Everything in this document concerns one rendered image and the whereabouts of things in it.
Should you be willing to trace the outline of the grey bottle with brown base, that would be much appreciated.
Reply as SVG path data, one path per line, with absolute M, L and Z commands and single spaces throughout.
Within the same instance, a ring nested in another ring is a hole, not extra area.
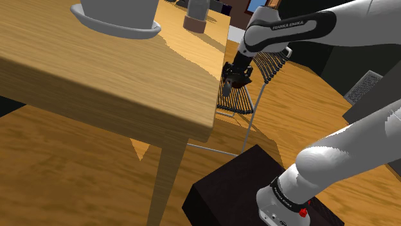
M 204 33 L 210 0 L 188 0 L 183 28 L 195 33 Z

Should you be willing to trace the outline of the grey mesh panel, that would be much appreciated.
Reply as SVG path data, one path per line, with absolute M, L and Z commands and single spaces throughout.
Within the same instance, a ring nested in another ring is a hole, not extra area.
M 356 104 L 374 87 L 383 76 L 369 70 L 345 95 L 344 99 L 351 105 Z

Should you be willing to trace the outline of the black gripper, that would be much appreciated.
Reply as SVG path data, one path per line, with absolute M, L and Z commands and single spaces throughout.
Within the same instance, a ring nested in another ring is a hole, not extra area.
M 233 63 L 226 62 L 224 64 L 222 69 L 223 97 L 228 97 L 232 88 L 240 89 L 252 82 L 250 79 L 250 74 L 253 70 L 250 66 L 252 59 L 252 57 L 245 56 L 240 51 L 237 51 Z

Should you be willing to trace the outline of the wooden table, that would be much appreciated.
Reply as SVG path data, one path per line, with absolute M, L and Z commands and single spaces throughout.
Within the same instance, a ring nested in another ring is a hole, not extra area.
M 159 226 L 186 144 L 213 130 L 230 18 L 203 34 L 160 1 L 161 31 L 134 40 L 93 31 L 78 0 L 0 0 L 0 96 L 161 148 L 147 226 Z

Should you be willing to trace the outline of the white pot with saucer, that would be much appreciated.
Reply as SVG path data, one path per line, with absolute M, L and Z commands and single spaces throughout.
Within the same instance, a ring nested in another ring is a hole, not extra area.
M 80 0 L 70 7 L 84 26 L 125 39 L 151 39 L 161 26 L 154 20 L 159 0 Z

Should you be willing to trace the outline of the wooden framed window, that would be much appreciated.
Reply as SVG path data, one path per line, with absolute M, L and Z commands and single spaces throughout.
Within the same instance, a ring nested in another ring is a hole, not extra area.
M 282 0 L 248 0 L 245 13 L 252 15 L 259 6 L 267 6 L 269 8 L 278 9 Z

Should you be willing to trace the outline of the black robot stand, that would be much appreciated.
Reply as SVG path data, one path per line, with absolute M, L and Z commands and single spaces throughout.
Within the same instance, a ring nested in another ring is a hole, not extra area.
M 257 144 L 194 183 L 182 209 L 192 226 L 268 226 L 256 192 L 285 171 Z

